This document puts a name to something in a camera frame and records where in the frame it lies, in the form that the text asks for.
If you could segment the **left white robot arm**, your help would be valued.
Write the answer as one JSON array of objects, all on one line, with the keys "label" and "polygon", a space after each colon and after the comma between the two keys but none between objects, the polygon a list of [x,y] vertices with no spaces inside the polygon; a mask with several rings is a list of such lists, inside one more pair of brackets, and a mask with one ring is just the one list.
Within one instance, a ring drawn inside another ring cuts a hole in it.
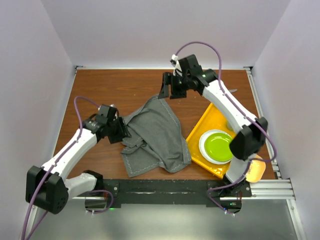
[{"label": "left white robot arm", "polygon": [[129,137],[124,119],[102,122],[92,115],[81,123],[71,140],[41,167],[32,166],[26,175],[26,202],[52,214],[58,214],[68,200],[84,193],[99,196],[105,191],[103,176],[86,170],[79,176],[68,178],[79,160],[101,139],[108,138],[111,144]]}]

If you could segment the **grey cloth napkin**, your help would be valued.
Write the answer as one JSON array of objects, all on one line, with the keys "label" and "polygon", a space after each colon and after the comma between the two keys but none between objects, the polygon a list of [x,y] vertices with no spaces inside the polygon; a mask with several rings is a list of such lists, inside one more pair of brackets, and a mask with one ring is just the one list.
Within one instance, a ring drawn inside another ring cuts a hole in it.
[{"label": "grey cloth napkin", "polygon": [[192,163],[181,123],[165,99],[152,96],[124,123],[130,137],[122,141],[121,157],[130,178],[158,167],[176,173]]}]

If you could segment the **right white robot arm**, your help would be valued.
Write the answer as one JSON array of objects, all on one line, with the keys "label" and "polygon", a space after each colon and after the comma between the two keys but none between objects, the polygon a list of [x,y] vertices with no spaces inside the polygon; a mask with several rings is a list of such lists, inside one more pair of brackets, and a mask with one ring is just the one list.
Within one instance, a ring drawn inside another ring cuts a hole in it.
[{"label": "right white robot arm", "polygon": [[226,172],[228,181],[213,188],[214,191],[223,190],[227,196],[233,197],[241,190],[240,182],[246,178],[252,160],[268,139],[268,121],[247,111],[225,87],[220,74],[212,69],[163,73],[160,98],[183,98],[188,90],[197,91],[209,100],[236,134],[229,145],[233,160]]}]

